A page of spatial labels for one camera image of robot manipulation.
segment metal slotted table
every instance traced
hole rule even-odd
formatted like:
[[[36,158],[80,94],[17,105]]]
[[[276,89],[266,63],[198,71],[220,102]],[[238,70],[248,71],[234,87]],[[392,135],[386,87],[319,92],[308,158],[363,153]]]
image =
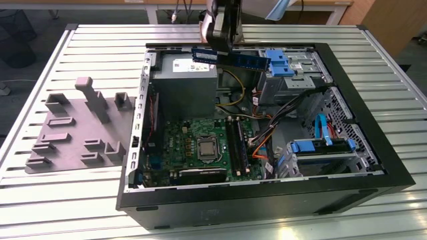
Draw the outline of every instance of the metal slotted table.
[[[147,231],[115,210],[121,167],[28,175],[48,94],[83,98],[79,76],[105,98],[138,95],[146,43],[199,42],[198,25],[80,25],[65,30],[0,149],[0,238],[427,238],[427,101],[366,30],[355,26],[244,25],[246,42],[328,43],[416,185],[342,214]]]

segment aluminum workbench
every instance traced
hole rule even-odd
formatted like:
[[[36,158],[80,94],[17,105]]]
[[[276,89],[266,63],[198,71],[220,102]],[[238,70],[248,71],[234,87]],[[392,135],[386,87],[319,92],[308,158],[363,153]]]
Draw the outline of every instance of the aluminum workbench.
[[[246,42],[328,43],[416,185],[342,214],[147,231],[115,210],[121,167],[28,175],[48,94],[138,95],[144,45],[199,42],[196,25],[80,25],[65,30],[0,149],[0,238],[427,239],[427,99],[366,30],[355,26],[244,25]]]

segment trash bin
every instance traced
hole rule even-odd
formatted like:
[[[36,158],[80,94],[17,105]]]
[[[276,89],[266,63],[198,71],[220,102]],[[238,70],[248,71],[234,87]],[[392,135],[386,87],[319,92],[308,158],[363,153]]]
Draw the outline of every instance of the trash bin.
[[[36,54],[20,32],[9,34],[0,25],[0,59],[15,69],[35,63]]]
[[[9,35],[15,35],[19,32],[25,41],[31,41],[37,37],[24,10],[0,9],[0,27],[5,29]]]

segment black computer case frame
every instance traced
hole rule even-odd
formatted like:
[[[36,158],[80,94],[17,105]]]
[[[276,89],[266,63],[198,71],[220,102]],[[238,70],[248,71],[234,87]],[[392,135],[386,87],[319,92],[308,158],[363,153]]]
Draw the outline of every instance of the black computer case frame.
[[[203,46],[203,44],[148,44],[148,49]],[[344,98],[374,154],[380,175],[343,178],[311,177],[258,185],[156,189],[124,193],[125,166],[120,177],[116,209],[147,229],[218,225],[231,222],[340,213],[383,194],[415,184],[380,126],[326,43],[256,43],[255,46],[314,47]]]

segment wooden cabinet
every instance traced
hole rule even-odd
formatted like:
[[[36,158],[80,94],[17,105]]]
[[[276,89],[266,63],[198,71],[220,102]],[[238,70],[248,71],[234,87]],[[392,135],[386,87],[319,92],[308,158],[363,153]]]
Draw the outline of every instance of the wooden cabinet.
[[[354,0],[340,25],[364,25],[391,56],[398,56],[427,23],[427,0]]]

